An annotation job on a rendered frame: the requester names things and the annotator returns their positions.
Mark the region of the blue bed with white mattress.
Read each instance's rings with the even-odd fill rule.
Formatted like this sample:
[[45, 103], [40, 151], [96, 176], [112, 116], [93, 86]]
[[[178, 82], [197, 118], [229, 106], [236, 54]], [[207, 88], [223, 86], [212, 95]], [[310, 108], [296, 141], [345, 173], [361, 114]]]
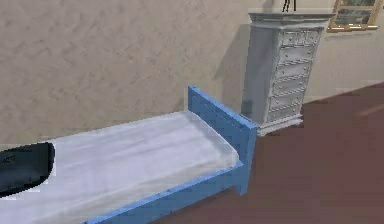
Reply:
[[247, 191], [257, 126], [196, 86], [188, 108], [53, 138], [42, 184], [0, 198], [0, 224], [148, 224]]

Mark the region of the gold framed picture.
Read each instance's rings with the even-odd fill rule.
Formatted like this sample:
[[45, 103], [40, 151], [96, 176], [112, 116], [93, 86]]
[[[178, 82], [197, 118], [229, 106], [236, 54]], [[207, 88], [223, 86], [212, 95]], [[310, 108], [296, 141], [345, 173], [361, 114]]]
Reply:
[[384, 0], [335, 0], [328, 33], [377, 30]]

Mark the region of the grey chest of drawers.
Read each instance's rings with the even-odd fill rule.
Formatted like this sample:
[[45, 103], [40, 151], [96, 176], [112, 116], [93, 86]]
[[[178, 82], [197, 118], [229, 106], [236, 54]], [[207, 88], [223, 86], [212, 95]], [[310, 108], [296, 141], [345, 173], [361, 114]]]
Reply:
[[241, 114], [265, 136], [303, 122], [301, 108], [330, 13], [250, 14]]

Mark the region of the black thin-legged figure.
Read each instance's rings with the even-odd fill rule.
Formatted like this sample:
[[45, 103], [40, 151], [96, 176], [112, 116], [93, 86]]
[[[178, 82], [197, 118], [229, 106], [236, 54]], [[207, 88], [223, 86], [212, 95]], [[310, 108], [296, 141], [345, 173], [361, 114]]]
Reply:
[[290, 9], [292, 9], [294, 12], [297, 11], [297, 0], [284, 0], [282, 11], [288, 12]]

